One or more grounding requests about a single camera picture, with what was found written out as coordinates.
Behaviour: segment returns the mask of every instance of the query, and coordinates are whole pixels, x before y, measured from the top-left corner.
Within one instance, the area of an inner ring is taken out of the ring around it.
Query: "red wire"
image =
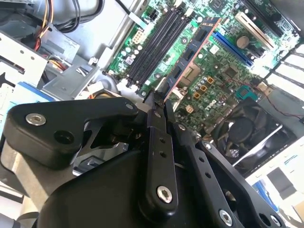
[[[231,81],[234,81],[234,82],[237,82],[237,83],[240,83],[242,85],[246,85],[246,86],[249,86],[249,87],[252,87],[251,84],[248,84],[248,83],[244,83],[244,82],[240,82],[240,81],[237,81],[235,79],[231,79]],[[279,112],[280,114],[284,115],[284,116],[292,116],[292,117],[296,117],[298,118],[299,120],[301,120],[300,116],[303,117],[304,115],[298,115],[298,114],[289,114],[289,113],[283,113],[282,111],[278,110],[278,108],[271,102],[271,100],[269,99],[269,97],[266,95],[266,93],[264,91],[262,91],[260,88],[258,87],[255,87],[255,89],[257,89],[258,91],[260,91],[261,93],[264,94],[264,96],[266,97],[266,99],[268,100],[268,102],[271,104],[271,106],[277,111]]]

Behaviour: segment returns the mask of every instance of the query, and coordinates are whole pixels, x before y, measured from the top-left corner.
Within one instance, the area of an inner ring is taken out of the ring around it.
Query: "motherboard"
[[[177,73],[169,94],[176,118],[202,136],[239,102],[259,101],[257,82],[300,41],[269,0],[150,0],[141,19],[147,27],[133,27],[107,73],[142,97]],[[180,70],[199,36],[202,46]]]

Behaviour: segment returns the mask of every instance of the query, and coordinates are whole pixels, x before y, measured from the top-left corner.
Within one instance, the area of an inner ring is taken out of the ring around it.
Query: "ram slot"
[[[172,8],[162,23],[159,25],[159,27],[156,29],[154,35],[150,38],[150,41],[146,47],[137,56],[134,63],[132,64],[131,69],[128,73],[129,80],[136,83],[141,78],[139,71],[145,64],[151,61],[153,58],[152,53],[155,51],[160,41],[167,38],[167,34],[172,28],[172,25],[174,25],[174,22],[180,18],[181,10]]]
[[[165,100],[169,98],[171,92],[180,81],[184,72],[196,58],[219,22],[220,18],[210,17],[204,18],[204,20],[201,22],[199,29],[197,29],[196,33],[193,36],[193,39],[190,40],[181,57],[176,62],[174,68],[168,74],[166,80],[164,80],[163,84],[158,89],[158,91],[164,94]]]
[[[155,54],[152,62],[149,63],[149,67],[143,72],[142,78],[139,80],[139,86],[142,86],[143,83],[149,78],[153,71],[157,68],[161,60],[165,57],[166,53],[170,50],[176,39],[180,36],[183,30],[186,28],[189,23],[190,18],[182,19],[181,23],[176,23],[176,27],[172,29],[168,35],[169,40],[164,40],[164,44],[160,44],[158,52]]]
[[[261,10],[252,2],[252,0],[241,0],[244,5],[249,9],[251,13],[253,13],[255,16],[257,16],[258,19],[260,19],[263,24],[276,36],[282,37],[283,32],[281,29],[269,18],[267,18]]]

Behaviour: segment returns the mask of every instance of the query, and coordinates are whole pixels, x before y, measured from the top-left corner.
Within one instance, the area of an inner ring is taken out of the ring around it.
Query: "black ram slot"
[[[183,32],[183,30],[186,28],[187,24],[189,23],[190,18],[186,18],[182,20],[181,23],[177,24],[176,29],[172,30],[172,33],[168,35],[169,41],[164,45],[161,46],[158,53],[155,55],[155,58],[150,63],[147,70],[145,70],[142,74],[142,78],[139,81],[139,86],[142,86],[143,83],[150,77],[150,75],[153,73],[153,71],[157,68],[161,60],[165,57],[166,53],[169,51],[169,49],[172,47],[174,42],[177,40],[177,38],[180,36],[180,34]]]
[[[264,25],[276,36],[282,37],[283,32],[281,29],[270,19],[268,19],[259,9],[258,7],[251,2],[251,0],[241,0],[244,5],[251,11],[257,18],[259,18]]]
[[[168,14],[165,16],[164,20],[161,22],[159,27],[157,28],[154,35],[150,38],[148,44],[144,48],[142,52],[137,56],[133,64],[131,65],[131,68],[128,72],[129,79],[133,79],[135,76],[135,72],[142,66],[142,64],[145,62],[145,59],[150,51],[153,50],[153,47],[155,46],[155,43],[163,37],[165,34],[164,30],[168,29],[168,26],[171,24],[172,19],[175,19],[178,15],[178,11],[176,10],[170,10]]]

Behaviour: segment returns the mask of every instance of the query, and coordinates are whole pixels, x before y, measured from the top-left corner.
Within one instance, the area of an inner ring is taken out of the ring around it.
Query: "blue pcie slot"
[[[247,56],[241,53],[233,44],[231,44],[222,34],[219,32],[213,32],[213,37],[217,39],[222,45],[224,45],[227,50],[229,50],[233,55],[235,55],[239,60],[241,60],[246,66],[252,67],[254,62],[250,60]]]

